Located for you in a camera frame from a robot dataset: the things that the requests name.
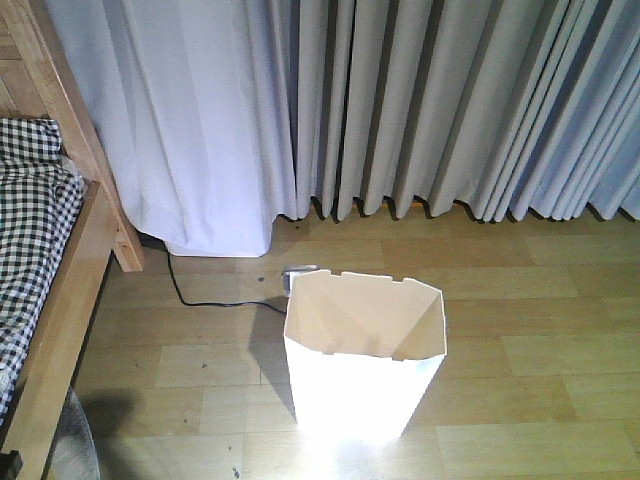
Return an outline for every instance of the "wooden bed frame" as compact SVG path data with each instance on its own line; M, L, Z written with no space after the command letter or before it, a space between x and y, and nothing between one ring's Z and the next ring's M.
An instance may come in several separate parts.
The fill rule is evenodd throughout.
M91 181L0 436L2 453L20 454L18 478L35 480L43 475L111 251L125 271L142 270L144 256L42 0L0 0L0 115L57 120L66 154Z

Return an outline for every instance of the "bed post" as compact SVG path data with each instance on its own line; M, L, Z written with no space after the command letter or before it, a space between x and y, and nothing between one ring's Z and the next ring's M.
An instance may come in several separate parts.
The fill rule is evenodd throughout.
M139 271L144 253L127 219L89 112L42 0L0 0L9 33L49 116L58 121L67 155L89 180L102 185L116 218L113 250L124 271Z

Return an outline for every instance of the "gray curtain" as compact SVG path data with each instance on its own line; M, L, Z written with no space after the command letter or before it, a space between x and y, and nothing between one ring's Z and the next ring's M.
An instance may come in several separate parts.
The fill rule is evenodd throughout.
M640 215L635 0L302 1L298 216Z

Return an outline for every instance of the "paper bin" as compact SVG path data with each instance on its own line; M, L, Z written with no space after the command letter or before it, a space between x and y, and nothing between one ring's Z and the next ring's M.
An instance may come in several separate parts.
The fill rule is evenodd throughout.
M300 429L399 437L446 355L442 292L409 278L305 273L284 342Z

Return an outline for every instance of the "curtain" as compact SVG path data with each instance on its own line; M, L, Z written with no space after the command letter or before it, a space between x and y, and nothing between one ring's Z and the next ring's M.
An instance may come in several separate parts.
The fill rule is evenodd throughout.
M124 208L176 254L344 219L640 218L636 0L47 0Z
M265 253L296 216L286 5L47 3L132 224L178 255Z

